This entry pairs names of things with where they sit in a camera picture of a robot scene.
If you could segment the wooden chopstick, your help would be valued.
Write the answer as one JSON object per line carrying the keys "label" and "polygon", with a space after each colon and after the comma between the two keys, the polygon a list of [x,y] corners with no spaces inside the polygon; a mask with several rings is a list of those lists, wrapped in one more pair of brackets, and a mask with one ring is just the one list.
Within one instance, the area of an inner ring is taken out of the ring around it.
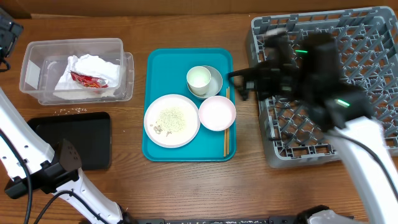
{"label": "wooden chopstick", "polygon": [[[228,87],[226,90],[226,97],[227,99],[230,99],[230,88]],[[229,128],[226,130],[226,156],[229,155]]]}
{"label": "wooden chopstick", "polygon": [[224,149],[223,149],[223,155],[226,157],[226,131],[224,130]]}

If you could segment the pink small bowl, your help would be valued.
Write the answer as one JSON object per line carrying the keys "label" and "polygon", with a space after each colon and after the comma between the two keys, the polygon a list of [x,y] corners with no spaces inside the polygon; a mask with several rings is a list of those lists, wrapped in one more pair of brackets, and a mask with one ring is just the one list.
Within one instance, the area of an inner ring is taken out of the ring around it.
{"label": "pink small bowl", "polygon": [[235,122],[236,107],[227,97],[212,96],[200,105],[198,115],[205,128],[211,131],[224,131]]}

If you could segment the red snack wrapper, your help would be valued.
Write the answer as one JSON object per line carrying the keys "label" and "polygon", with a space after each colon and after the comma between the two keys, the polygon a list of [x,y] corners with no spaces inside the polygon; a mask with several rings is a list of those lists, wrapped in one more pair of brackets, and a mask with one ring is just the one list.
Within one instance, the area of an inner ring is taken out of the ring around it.
{"label": "red snack wrapper", "polygon": [[93,89],[96,94],[101,94],[105,88],[109,87],[108,81],[104,78],[92,77],[75,71],[71,71],[70,76],[78,85],[83,88]]}

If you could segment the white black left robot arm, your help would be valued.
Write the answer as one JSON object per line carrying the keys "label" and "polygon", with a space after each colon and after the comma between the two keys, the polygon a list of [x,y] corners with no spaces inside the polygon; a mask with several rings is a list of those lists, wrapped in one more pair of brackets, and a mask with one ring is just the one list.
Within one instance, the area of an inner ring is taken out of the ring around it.
{"label": "white black left robot arm", "polygon": [[62,198],[90,223],[134,223],[87,178],[73,145],[64,139],[54,149],[30,128],[5,93],[1,93],[1,162],[10,178],[8,196],[27,196],[26,223],[35,189],[53,194],[54,200]]}

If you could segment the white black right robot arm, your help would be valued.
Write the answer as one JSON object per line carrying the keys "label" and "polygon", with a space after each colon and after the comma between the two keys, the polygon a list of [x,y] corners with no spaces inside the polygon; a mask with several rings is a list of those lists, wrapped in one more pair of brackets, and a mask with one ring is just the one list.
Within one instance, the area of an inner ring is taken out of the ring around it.
{"label": "white black right robot arm", "polygon": [[382,124],[360,87],[341,81],[338,46],[331,34],[303,39],[293,63],[285,32],[268,35],[268,60],[237,70],[243,78],[236,90],[243,99],[251,90],[260,99],[281,96],[306,107],[309,118],[323,131],[352,178],[371,223],[397,222],[397,169],[384,139]]}

